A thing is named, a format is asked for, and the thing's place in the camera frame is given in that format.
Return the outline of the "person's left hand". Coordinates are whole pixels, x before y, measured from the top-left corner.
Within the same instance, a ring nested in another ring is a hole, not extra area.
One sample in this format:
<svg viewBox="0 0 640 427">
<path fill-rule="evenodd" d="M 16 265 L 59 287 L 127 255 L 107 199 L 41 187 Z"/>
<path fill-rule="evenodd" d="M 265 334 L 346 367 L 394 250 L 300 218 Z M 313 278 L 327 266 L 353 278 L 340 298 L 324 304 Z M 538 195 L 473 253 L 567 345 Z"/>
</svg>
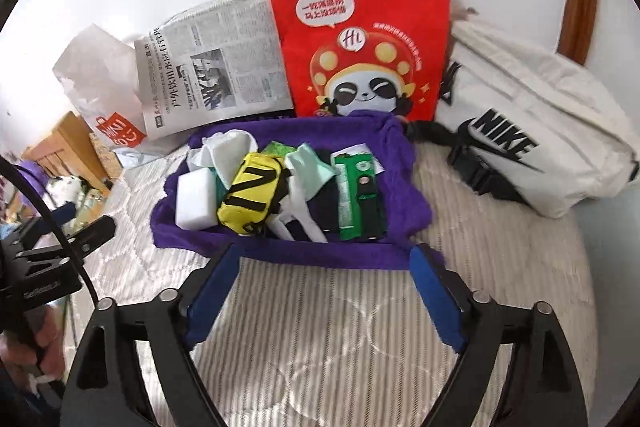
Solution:
<svg viewBox="0 0 640 427">
<path fill-rule="evenodd" d="M 29 388 L 27 367 L 39 366 L 41 372 L 53 379 L 61 379 L 65 373 L 62 329 L 58 325 L 58 310 L 47 305 L 43 312 L 39 329 L 32 334 L 35 343 L 43 350 L 41 361 L 32 347 L 25 345 L 12 332 L 1 334 L 1 360 L 14 384 L 20 389 Z"/>
</svg>

